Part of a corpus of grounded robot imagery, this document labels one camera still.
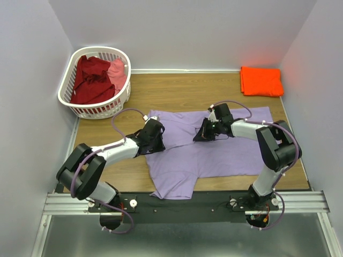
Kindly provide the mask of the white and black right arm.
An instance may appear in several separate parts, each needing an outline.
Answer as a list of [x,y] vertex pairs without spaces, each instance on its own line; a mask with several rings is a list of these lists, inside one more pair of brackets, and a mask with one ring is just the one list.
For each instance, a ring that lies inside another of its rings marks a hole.
[[227,103],[220,101],[208,108],[209,116],[203,119],[193,141],[214,141],[216,136],[223,134],[258,142],[264,167],[247,193],[229,202],[232,208],[257,210],[273,199],[276,184],[301,158],[302,150],[284,120],[275,123],[249,121],[251,110],[246,118],[234,118]]

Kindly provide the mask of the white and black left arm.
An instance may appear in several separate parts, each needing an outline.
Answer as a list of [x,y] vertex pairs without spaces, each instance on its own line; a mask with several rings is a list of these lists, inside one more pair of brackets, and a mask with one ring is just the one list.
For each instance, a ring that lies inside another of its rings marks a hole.
[[164,151],[164,131],[158,117],[153,116],[146,120],[141,130],[117,142],[97,147],[81,143],[66,159],[56,178],[73,198],[90,198],[106,211],[114,211],[121,206],[120,193],[109,183],[100,182],[103,170],[122,160]]

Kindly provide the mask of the lavender t shirt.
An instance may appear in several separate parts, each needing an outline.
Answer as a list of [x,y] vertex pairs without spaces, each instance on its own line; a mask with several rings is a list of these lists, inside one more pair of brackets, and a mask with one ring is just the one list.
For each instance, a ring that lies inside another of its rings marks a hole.
[[215,141],[194,142],[208,111],[166,112],[151,110],[165,127],[165,150],[146,155],[146,162],[159,199],[188,200],[199,178],[254,176],[264,163],[258,142],[220,135]]

